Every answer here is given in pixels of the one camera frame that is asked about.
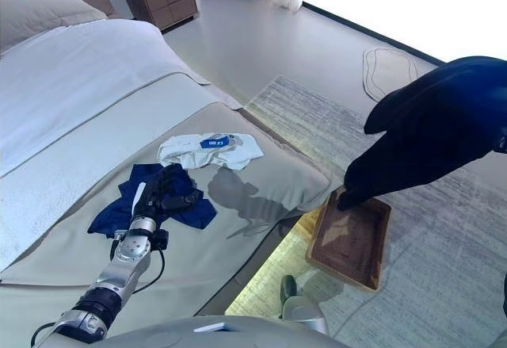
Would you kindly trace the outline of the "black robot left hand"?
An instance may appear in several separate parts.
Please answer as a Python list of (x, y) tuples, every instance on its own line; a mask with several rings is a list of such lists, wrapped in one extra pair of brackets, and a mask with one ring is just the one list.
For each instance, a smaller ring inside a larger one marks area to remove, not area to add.
[(180, 164), (163, 167), (148, 182), (141, 182), (132, 203), (132, 220), (149, 218), (161, 224), (175, 213), (191, 209), (203, 192)]

